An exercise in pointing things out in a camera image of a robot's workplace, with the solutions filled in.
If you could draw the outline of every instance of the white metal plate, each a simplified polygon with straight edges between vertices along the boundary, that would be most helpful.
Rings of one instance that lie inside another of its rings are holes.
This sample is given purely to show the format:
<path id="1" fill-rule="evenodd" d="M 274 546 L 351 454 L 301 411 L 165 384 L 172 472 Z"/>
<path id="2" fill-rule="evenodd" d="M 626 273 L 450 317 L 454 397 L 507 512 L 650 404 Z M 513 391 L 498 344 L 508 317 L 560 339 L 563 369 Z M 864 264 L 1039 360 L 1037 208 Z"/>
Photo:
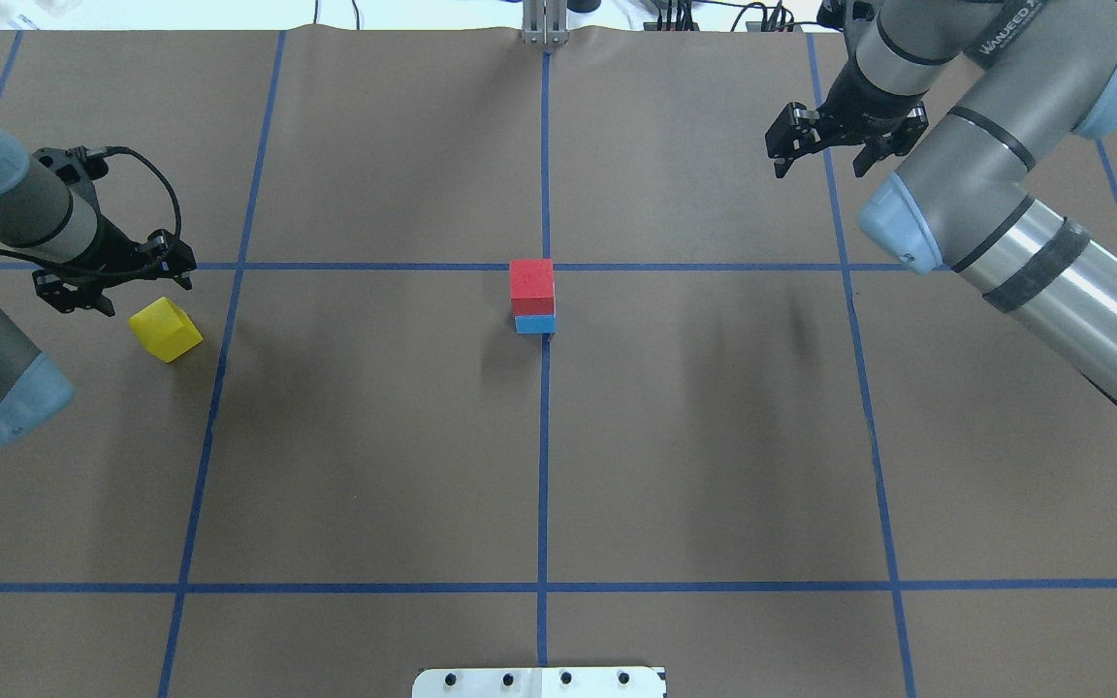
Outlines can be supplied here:
<path id="1" fill-rule="evenodd" d="M 534 667 L 426 670 L 412 698 L 666 698 L 666 670 L 655 667 Z"/>

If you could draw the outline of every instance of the silver mounting bracket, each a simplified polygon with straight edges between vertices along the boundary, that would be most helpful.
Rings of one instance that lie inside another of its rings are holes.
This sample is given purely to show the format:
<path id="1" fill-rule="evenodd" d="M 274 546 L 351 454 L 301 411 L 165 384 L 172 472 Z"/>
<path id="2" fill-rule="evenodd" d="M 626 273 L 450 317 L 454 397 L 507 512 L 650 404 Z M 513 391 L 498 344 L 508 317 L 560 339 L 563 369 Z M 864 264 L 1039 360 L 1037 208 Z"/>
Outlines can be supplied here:
<path id="1" fill-rule="evenodd" d="M 524 0 L 524 44 L 558 48 L 567 44 L 567 0 Z"/>

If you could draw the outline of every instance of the stacked cubes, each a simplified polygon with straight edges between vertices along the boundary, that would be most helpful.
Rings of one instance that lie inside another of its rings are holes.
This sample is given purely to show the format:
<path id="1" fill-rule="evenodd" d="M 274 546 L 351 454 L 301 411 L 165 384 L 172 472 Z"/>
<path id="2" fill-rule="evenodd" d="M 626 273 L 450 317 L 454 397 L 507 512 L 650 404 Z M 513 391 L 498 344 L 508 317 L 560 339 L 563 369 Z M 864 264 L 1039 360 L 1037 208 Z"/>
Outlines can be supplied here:
<path id="1" fill-rule="evenodd" d="M 515 332 L 551 334 L 555 331 L 555 265 L 553 260 L 510 262 L 510 314 Z"/>

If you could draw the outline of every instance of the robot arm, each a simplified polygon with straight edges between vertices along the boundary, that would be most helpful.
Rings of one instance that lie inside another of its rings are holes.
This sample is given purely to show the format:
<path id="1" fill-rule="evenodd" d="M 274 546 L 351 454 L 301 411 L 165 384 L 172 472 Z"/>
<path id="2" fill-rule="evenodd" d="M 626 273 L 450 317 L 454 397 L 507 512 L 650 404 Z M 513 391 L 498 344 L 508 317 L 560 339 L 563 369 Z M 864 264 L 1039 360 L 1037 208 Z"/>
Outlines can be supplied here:
<path id="1" fill-rule="evenodd" d="M 919 99 L 965 54 L 985 69 L 860 211 L 917 274 L 945 264 L 1063 354 L 1117 403 L 1117 258 L 1021 181 L 1069 133 L 1117 128 L 1114 0 L 827 0 L 848 65 L 819 109 L 792 103 L 767 133 L 779 176 L 795 157 L 865 143 L 860 175 L 906 155 Z"/>
<path id="2" fill-rule="evenodd" d="M 157 230 L 145 243 L 128 239 L 102 216 L 93 181 L 106 157 L 130 154 L 163 181 L 174 204 L 174 233 Z M 37 295 L 59 313 L 76 308 L 114 314 L 106 288 L 133 279 L 172 278 L 190 290 L 191 248 L 179 239 L 179 203 L 165 178 L 128 147 L 36 151 L 0 131 L 0 255 L 35 261 Z M 23 437 L 70 401 L 70 383 L 0 310 L 0 446 Z"/>

